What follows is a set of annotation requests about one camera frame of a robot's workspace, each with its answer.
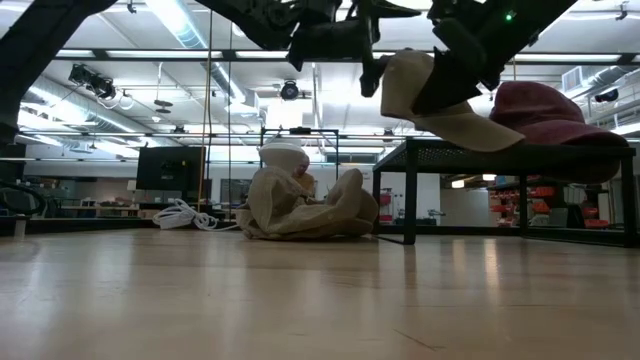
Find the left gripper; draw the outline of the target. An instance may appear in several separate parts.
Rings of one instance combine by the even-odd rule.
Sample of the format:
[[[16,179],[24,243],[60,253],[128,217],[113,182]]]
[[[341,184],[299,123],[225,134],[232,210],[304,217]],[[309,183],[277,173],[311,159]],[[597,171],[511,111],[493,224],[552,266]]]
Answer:
[[[287,60],[301,70],[305,61],[361,59],[361,95],[372,97],[380,79],[373,56],[373,45],[380,40],[379,18],[410,18],[421,12],[388,0],[361,0],[358,24],[357,20],[336,20],[340,5],[341,1],[334,0],[300,2],[299,26],[293,33]]]

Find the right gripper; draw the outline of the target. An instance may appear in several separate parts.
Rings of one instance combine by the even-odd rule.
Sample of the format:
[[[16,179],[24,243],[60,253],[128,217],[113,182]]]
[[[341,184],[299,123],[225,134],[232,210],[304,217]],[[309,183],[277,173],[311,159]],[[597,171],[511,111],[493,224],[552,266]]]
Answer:
[[[534,13],[526,0],[433,0],[428,18],[448,51],[434,49],[413,113],[433,114],[479,96],[477,83],[495,89],[505,63],[536,31]]]

